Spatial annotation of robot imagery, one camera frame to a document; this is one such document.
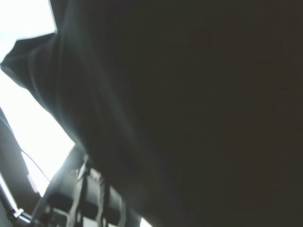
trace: bright white background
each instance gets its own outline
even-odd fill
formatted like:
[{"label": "bright white background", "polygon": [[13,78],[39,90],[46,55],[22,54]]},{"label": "bright white background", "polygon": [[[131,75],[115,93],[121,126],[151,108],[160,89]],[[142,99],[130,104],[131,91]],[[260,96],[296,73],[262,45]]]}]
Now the bright white background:
[{"label": "bright white background", "polygon": [[[0,0],[0,62],[17,39],[54,32],[48,0]],[[2,108],[21,149],[51,179],[73,147],[55,119],[31,94],[0,70],[0,107]],[[49,182],[25,155],[29,174],[43,196]],[[142,219],[142,227],[150,225]]]}]

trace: thin black wire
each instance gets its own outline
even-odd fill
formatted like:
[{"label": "thin black wire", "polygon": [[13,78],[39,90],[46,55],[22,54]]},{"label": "thin black wire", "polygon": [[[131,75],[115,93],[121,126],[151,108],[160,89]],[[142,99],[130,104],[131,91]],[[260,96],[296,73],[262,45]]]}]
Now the thin black wire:
[{"label": "thin black wire", "polygon": [[[11,129],[11,127],[9,126],[9,124],[6,123],[6,121],[0,116],[0,120],[2,121],[2,123],[4,123],[4,125],[9,129],[10,133],[13,135],[13,137],[15,137],[13,130]],[[48,179],[48,177],[45,175],[45,173],[42,171],[42,169],[37,165],[37,163],[24,151],[20,148],[20,150],[27,156],[29,157],[29,159],[38,167],[38,169],[42,172],[42,174],[47,178],[47,180],[50,182],[50,180]]]}]

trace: cable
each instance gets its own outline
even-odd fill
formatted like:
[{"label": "cable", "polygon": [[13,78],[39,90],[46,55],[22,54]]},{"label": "cable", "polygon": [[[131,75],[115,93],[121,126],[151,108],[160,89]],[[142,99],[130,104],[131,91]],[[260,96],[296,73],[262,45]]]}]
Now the cable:
[{"label": "cable", "polygon": [[[4,125],[9,129],[10,133],[15,137],[13,130],[11,129],[10,125],[0,116],[0,120]],[[20,148],[21,152],[23,152],[29,159],[36,165],[36,167],[42,172],[42,174],[46,177],[46,179],[50,182],[48,177],[45,175],[45,173],[42,171],[42,169],[38,166],[38,164],[24,151]]]}]

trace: bright sky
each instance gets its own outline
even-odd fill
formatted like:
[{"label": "bright sky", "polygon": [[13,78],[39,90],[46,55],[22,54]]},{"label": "bright sky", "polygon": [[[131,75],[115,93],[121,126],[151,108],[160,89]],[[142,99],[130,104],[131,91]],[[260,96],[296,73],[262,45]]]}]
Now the bright sky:
[{"label": "bright sky", "polygon": [[[0,62],[17,39],[45,35],[54,30],[48,0],[0,0]],[[73,147],[73,141],[26,89],[19,87],[1,70],[0,107],[21,149],[51,179]],[[48,180],[27,156],[23,157],[43,196]],[[142,219],[141,227],[150,225]]]}]

